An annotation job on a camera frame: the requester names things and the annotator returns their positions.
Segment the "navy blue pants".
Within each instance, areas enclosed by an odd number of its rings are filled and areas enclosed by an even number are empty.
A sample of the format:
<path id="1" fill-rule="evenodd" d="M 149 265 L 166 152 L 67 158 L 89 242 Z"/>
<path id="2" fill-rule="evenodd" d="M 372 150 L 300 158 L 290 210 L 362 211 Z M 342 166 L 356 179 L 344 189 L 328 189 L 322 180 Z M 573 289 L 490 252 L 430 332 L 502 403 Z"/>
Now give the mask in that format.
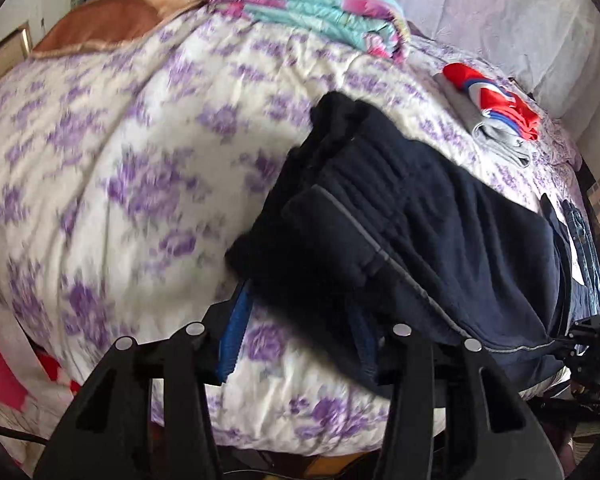
<path id="1" fill-rule="evenodd" d="M 311 122 L 226 254 L 256 295 L 380 396 L 391 393 L 399 323 L 438 344 L 478 340 L 520 390 L 556 374 L 571 252 L 552 204 L 533 212 L 508 200 L 342 93 L 322 96 Z M 361 372 L 350 309 L 375 329 L 376 385 Z"/>

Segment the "purple floral bed sheet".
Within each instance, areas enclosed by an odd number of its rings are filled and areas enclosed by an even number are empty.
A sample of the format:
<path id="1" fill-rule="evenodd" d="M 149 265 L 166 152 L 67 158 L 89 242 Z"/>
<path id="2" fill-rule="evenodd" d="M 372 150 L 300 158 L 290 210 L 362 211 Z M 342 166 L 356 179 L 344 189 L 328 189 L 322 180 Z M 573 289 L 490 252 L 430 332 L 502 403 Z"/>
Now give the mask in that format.
<path id="1" fill-rule="evenodd" d="M 562 126 L 544 120 L 526 168 L 479 148 L 434 81 L 454 62 L 506 84 L 422 37 L 396 65 L 204 9 L 136 46 L 14 68 L 0 81 L 0 425 L 48 437 L 117 338 L 166 338 L 232 294 L 225 251 L 326 92 L 373 103 L 522 206 L 580 205 Z"/>

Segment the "blue denim jeans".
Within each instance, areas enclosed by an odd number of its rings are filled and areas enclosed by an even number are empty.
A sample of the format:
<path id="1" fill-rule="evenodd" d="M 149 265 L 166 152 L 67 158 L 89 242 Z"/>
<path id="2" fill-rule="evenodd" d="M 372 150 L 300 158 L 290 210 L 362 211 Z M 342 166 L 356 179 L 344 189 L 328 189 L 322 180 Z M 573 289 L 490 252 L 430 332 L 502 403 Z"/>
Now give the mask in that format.
<path id="1" fill-rule="evenodd" d="M 569 200 L 562 201 L 562 212 L 565 215 L 568 231 L 576 250 L 585 288 L 585 317 L 600 315 L 600 259 L 588 218 Z"/>

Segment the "grey folded garment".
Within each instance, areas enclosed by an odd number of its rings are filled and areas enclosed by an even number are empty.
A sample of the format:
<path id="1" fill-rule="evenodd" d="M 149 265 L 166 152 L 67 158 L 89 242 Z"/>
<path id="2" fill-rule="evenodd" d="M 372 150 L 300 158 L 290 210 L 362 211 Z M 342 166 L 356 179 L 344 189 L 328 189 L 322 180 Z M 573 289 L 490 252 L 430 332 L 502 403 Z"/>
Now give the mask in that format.
<path id="1" fill-rule="evenodd" d="M 435 74 L 434 81 L 479 146 L 518 167 L 527 168 L 530 165 L 531 155 L 527 142 L 518 136 L 513 127 L 502 120 L 484 117 L 468 96 L 458 91 L 442 73 Z"/>

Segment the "red blue folded garment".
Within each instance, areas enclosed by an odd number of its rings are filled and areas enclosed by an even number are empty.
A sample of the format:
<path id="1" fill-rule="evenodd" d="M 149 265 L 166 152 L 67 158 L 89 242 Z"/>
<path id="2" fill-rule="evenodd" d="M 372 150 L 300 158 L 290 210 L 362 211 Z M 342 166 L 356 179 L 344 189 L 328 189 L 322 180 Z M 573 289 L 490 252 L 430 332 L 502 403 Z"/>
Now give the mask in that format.
<path id="1" fill-rule="evenodd" d="M 538 138 L 541 118 L 517 93 L 501 88 L 494 80 L 462 63 L 445 65 L 442 75 L 468 96 L 483 117 L 512 127 L 524 140 Z"/>

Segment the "floral turquoise pink folded quilt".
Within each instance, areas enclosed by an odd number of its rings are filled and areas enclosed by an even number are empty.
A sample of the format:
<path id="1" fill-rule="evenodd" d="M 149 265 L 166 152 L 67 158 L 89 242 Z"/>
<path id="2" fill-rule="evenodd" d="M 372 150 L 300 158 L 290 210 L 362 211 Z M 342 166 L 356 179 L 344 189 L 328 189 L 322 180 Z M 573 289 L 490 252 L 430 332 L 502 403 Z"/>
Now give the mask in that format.
<path id="1" fill-rule="evenodd" d="M 253 21 L 285 24 L 378 58 L 401 63 L 411 33 L 394 0 L 208 0 L 210 6 Z"/>

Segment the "brown orange pillow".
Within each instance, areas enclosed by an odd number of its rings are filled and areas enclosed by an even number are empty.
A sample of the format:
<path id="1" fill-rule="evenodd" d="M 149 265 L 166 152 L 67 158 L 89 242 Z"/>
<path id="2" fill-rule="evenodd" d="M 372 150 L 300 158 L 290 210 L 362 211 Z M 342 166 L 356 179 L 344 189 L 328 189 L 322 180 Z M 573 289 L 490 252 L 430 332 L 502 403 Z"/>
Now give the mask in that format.
<path id="1" fill-rule="evenodd" d="M 206 0 L 88 0 L 34 47 L 34 58 L 106 52 L 134 44 Z"/>

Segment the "gold picture frame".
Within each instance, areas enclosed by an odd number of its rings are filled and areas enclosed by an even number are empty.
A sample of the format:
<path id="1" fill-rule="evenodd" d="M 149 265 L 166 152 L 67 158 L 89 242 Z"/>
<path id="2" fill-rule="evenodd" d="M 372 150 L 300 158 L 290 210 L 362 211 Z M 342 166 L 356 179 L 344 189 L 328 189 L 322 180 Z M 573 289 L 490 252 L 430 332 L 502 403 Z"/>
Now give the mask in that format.
<path id="1" fill-rule="evenodd" d="M 25 61 L 31 51 L 30 27 L 28 23 L 24 23 L 0 42 L 0 79 Z"/>

